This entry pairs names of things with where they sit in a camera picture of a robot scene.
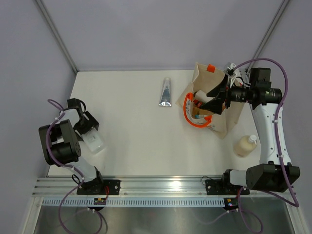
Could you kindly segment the white box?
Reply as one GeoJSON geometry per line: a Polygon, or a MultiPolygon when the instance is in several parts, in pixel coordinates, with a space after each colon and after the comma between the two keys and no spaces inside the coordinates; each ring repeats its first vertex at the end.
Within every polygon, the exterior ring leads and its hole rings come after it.
{"type": "Polygon", "coordinates": [[[104,149],[104,141],[95,128],[81,135],[82,140],[87,145],[92,154],[97,154],[104,149]]]}

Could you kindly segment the white bottle black cap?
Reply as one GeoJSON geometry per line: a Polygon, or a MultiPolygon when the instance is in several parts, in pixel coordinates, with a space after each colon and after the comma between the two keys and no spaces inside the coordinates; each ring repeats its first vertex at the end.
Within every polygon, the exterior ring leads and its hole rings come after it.
{"type": "Polygon", "coordinates": [[[194,92],[194,99],[201,101],[203,103],[207,103],[211,101],[213,98],[208,97],[205,92],[203,92],[202,90],[199,90],[199,91],[194,92]]]}

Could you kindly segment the green dish soap bottle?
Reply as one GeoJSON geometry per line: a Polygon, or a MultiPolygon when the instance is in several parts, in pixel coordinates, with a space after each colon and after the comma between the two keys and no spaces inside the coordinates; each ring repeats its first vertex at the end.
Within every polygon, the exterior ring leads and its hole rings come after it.
{"type": "Polygon", "coordinates": [[[195,105],[196,108],[201,108],[201,106],[203,105],[203,102],[200,101],[200,100],[197,100],[197,99],[195,99],[195,100],[193,101],[193,103],[194,103],[194,105],[195,105]]]}

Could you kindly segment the pink shampoo bottle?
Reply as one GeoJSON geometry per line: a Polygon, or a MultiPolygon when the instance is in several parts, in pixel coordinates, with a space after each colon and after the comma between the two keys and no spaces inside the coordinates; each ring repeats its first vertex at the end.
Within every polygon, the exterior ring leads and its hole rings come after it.
{"type": "Polygon", "coordinates": [[[212,116],[212,115],[214,115],[214,113],[211,111],[199,109],[197,107],[193,107],[192,118],[199,119],[199,118],[204,118],[206,116],[212,116]]]}

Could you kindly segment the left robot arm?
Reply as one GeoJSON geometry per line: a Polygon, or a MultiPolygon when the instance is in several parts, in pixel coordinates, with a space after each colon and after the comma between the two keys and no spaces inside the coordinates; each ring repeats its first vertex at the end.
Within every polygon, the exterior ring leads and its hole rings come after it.
{"type": "Polygon", "coordinates": [[[80,146],[80,142],[84,142],[93,154],[104,149],[98,132],[99,122],[78,98],[68,99],[66,108],[55,100],[48,102],[58,109],[59,116],[52,123],[39,127],[45,161],[71,171],[73,180],[84,194],[102,193],[105,183],[101,173],[82,157],[80,146]]]}

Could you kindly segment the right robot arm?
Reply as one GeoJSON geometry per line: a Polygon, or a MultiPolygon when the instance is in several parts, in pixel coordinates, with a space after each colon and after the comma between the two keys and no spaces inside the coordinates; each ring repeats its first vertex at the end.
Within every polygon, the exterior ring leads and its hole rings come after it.
{"type": "Polygon", "coordinates": [[[271,70],[253,68],[250,83],[236,86],[234,69],[225,71],[223,80],[206,95],[212,100],[204,109],[220,114],[223,107],[233,102],[250,104],[260,140],[259,164],[247,170],[227,169],[220,179],[207,179],[209,195],[235,195],[240,187],[248,190],[282,193],[300,176],[300,169],[293,166],[288,155],[282,125],[282,91],[271,87],[271,70]]]}

